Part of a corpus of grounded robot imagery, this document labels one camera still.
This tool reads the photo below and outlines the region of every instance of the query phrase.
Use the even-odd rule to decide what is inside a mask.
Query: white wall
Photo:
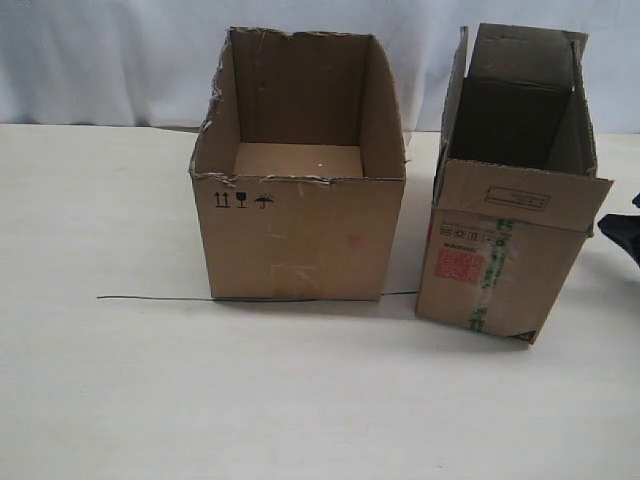
[[[635,0],[0,0],[0,121],[199,124],[229,25],[373,32],[405,128],[437,130],[460,25],[591,34],[585,82],[599,132],[640,131]]]

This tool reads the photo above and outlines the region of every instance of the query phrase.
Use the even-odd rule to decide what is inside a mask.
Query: fragile glass symbol
[[[247,192],[236,192],[236,200],[240,202],[239,208],[247,208],[244,204],[247,201]]]
[[[254,202],[260,202],[260,210],[264,210],[267,203],[274,203],[273,196],[268,193],[260,195],[258,198],[254,200]]]

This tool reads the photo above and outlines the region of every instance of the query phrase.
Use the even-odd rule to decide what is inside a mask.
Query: white table
[[[0,478],[640,478],[640,270],[599,232],[538,343],[379,303],[208,295],[195,136],[0,127]],[[640,136],[598,137],[636,210]],[[416,134],[387,291],[415,290],[437,134]]]

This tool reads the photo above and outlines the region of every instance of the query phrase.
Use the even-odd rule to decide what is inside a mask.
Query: open cardboard box
[[[581,33],[463,28],[442,121],[420,315],[533,343],[611,182],[597,178]]]
[[[212,296],[379,298],[404,162],[373,36],[232,28],[189,169]]]

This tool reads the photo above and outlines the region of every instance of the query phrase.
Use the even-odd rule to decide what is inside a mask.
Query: red stamp
[[[448,248],[440,249],[436,277],[476,284],[484,267],[484,257]]]

